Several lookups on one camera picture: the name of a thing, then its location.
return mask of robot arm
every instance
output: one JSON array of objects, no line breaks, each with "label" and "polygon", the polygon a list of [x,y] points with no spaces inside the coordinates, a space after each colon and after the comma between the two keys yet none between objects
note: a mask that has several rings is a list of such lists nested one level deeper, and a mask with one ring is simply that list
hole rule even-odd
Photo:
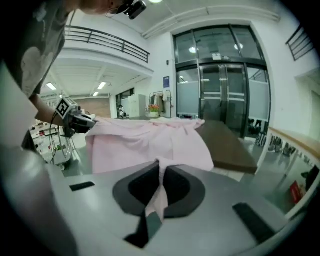
[{"label": "robot arm", "polygon": [[55,111],[64,123],[64,135],[71,138],[75,133],[85,134],[92,129],[97,121],[83,114],[81,107],[69,97],[63,97]]}]

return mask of metal railing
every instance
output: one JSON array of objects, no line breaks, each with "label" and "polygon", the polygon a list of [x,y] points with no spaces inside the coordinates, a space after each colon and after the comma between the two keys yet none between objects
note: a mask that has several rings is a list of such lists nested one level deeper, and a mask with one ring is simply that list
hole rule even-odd
[{"label": "metal railing", "polygon": [[146,50],[120,37],[98,30],[81,26],[66,26],[65,40],[108,47],[149,63],[150,53]]},{"label": "metal railing", "polygon": [[301,25],[285,44],[289,46],[294,61],[297,61],[315,48]]}]

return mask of black cloth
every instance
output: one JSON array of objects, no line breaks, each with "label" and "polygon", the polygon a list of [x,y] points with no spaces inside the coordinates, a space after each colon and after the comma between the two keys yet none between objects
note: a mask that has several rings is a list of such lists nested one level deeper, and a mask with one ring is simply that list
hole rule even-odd
[{"label": "black cloth", "polygon": [[[4,62],[23,93],[40,94],[51,65],[65,44],[68,13],[63,0],[38,1],[23,14],[24,21],[10,34]],[[36,151],[30,132],[22,147]]]}]

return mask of floor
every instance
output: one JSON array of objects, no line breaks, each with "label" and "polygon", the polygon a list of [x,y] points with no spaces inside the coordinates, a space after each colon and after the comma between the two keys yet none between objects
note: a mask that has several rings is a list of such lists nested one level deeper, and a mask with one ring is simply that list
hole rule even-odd
[{"label": "floor", "polygon": [[[85,135],[76,134],[73,141],[76,150],[73,150],[73,158],[70,164],[65,167],[63,175],[72,177],[92,174]],[[263,149],[256,146],[252,141],[242,140],[241,142],[257,163]],[[312,168],[300,157],[293,163],[293,158],[293,155],[287,157],[280,153],[268,152],[261,169],[256,175],[219,168],[214,168],[212,171],[248,186],[254,193],[259,193],[286,214],[295,206],[290,194],[290,185],[294,181],[299,181],[300,184],[305,183],[301,173],[308,172]]]}]

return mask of person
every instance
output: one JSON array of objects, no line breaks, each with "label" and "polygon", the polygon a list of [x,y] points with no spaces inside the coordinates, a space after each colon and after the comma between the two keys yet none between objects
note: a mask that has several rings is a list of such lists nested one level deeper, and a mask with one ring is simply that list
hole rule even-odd
[{"label": "person", "polygon": [[121,117],[122,119],[124,119],[124,118],[127,117],[126,110],[125,110],[125,108],[124,108],[122,105],[119,106],[119,111],[120,111],[120,117]]},{"label": "person", "polygon": [[[18,27],[9,26],[10,29],[4,32],[9,42],[3,47],[6,49],[3,59],[17,85],[37,108],[36,119],[51,123],[55,113],[39,94],[50,67],[65,44],[69,14],[81,10],[88,15],[114,15],[129,2],[132,0],[35,0],[22,1],[18,8],[12,6],[12,10],[17,10],[14,23]],[[64,125],[58,115],[52,123]],[[29,131],[22,147],[36,152]]]}]

